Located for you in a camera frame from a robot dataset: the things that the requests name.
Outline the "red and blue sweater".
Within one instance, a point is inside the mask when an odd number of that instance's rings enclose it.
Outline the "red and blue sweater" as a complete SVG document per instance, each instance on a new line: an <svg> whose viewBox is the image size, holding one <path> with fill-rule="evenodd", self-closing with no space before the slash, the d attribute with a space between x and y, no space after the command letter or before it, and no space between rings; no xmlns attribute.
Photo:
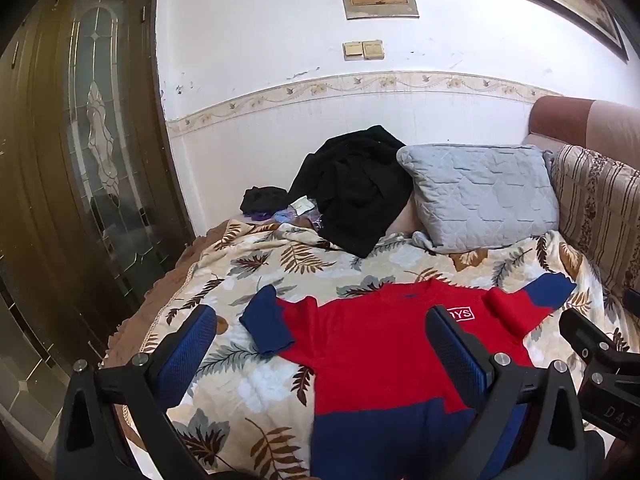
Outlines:
<svg viewBox="0 0 640 480"><path fill-rule="evenodd" d="M444 307L492 353L528 365L525 337L574 284L546 273L517 292L431 278L387 284L327 304L263 287L241 323L263 356L314 372L310 470L320 479L428 479L474 419L427 340L428 310Z"/></svg>

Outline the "leaf-patterned beige blanket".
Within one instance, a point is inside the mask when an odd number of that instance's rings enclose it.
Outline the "leaf-patterned beige blanket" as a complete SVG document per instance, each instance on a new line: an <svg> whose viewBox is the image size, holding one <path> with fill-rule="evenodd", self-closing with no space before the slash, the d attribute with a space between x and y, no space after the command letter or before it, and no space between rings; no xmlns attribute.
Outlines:
<svg viewBox="0 0 640 480"><path fill-rule="evenodd" d="M203 304L216 335L169 419L207 471L262 479L431 477L475 416L427 339L436 306L488 351L561 360L574 380L564 310L639 348L638 318L558 232L450 256L393 234L360 258L310 229L231 220L151 289L105 365L154 351Z"/></svg>

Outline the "striped brown floral cushion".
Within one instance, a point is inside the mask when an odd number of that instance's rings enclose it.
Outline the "striped brown floral cushion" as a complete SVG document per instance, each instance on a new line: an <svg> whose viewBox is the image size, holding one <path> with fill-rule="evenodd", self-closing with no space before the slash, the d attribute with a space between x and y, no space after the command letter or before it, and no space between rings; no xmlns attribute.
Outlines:
<svg viewBox="0 0 640 480"><path fill-rule="evenodd" d="M617 297L639 289L639 171L577 145L553 159L560 232Z"/></svg>

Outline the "grey quilted pillow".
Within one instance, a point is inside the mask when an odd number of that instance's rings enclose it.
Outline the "grey quilted pillow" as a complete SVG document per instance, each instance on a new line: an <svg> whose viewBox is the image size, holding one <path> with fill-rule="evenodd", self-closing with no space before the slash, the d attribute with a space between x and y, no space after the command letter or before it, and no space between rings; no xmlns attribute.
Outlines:
<svg viewBox="0 0 640 480"><path fill-rule="evenodd" d="M560 208L544 152L533 145L405 146L398 164L413 180L418 243L455 254L503 248L556 230Z"/></svg>

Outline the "pink upholstered headboard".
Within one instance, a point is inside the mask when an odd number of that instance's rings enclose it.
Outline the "pink upholstered headboard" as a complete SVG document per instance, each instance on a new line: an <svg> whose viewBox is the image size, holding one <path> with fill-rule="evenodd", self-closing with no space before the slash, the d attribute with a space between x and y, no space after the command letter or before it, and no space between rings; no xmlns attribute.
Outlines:
<svg viewBox="0 0 640 480"><path fill-rule="evenodd" d="M639 110L602 100L543 96L530 111L523 143L552 152L577 145L638 169Z"/></svg>

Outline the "brown door with glass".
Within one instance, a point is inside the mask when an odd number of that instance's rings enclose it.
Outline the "brown door with glass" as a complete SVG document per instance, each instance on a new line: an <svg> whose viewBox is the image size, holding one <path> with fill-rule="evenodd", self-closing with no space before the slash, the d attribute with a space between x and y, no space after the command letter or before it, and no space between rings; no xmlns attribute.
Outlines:
<svg viewBox="0 0 640 480"><path fill-rule="evenodd" d="M160 110L157 0L28 0L1 33L1 420L48 460L73 362L193 232Z"/></svg>

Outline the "small black cloth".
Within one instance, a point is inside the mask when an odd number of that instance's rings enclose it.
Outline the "small black cloth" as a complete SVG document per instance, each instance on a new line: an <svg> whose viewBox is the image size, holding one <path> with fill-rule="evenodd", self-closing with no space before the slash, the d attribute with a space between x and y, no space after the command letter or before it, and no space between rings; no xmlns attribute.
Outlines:
<svg viewBox="0 0 640 480"><path fill-rule="evenodd" d="M288 191L276 186L253 186L244 192L240 211L246 216L252 214L274 214L285 209L290 201Z"/></svg>

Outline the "small purple cloth pile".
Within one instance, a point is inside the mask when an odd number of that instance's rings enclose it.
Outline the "small purple cloth pile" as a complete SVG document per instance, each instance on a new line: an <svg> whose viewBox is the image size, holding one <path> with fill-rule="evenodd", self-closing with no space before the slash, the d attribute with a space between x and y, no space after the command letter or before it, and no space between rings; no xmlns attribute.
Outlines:
<svg viewBox="0 0 640 480"><path fill-rule="evenodd" d="M285 209L279 210L274 214L268 214L268 212L256 212L256 214L250 214L248 216L251 222L264 223L264 222L279 222L295 224L296 226L302 226L303 228L318 229L322 226L321 214L317 203L303 196L296 200L294 203L289 204Z"/></svg>

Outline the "large black garment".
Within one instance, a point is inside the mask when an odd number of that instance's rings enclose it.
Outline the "large black garment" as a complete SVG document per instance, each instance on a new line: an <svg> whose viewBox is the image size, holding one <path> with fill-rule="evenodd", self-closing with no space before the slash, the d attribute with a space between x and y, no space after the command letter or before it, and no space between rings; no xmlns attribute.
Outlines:
<svg viewBox="0 0 640 480"><path fill-rule="evenodd" d="M366 258L400 215L413 189L396 159L404 144L381 126L334 136L304 159L288 198L314 200L318 233Z"/></svg>

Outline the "beige wall switch right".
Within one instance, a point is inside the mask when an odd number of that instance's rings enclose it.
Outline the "beige wall switch right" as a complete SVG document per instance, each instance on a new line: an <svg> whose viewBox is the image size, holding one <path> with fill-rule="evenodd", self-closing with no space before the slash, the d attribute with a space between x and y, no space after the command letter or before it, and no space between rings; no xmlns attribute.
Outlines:
<svg viewBox="0 0 640 480"><path fill-rule="evenodd" d="M366 60L382 60L385 56L381 40L363 41L362 55Z"/></svg>

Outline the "beige wall switch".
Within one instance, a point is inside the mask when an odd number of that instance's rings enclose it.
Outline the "beige wall switch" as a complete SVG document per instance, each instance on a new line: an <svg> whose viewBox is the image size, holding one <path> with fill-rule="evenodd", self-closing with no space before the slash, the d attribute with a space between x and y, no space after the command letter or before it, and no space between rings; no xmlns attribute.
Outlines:
<svg viewBox="0 0 640 480"><path fill-rule="evenodd" d="M343 55L345 60L354 60L363 57L363 43L361 41L349 41L343 44Z"/></svg>
<svg viewBox="0 0 640 480"><path fill-rule="evenodd" d="M381 40L363 41L362 55L366 60L382 60L385 56Z"/></svg>

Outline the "beige wall switch left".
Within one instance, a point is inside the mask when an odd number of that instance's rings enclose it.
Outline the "beige wall switch left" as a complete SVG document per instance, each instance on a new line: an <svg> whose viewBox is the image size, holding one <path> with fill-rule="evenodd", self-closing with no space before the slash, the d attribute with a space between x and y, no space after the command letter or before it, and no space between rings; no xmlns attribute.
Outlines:
<svg viewBox="0 0 640 480"><path fill-rule="evenodd" d="M361 41L349 41L343 44L343 55L345 60L354 60L363 57L363 43Z"/></svg>

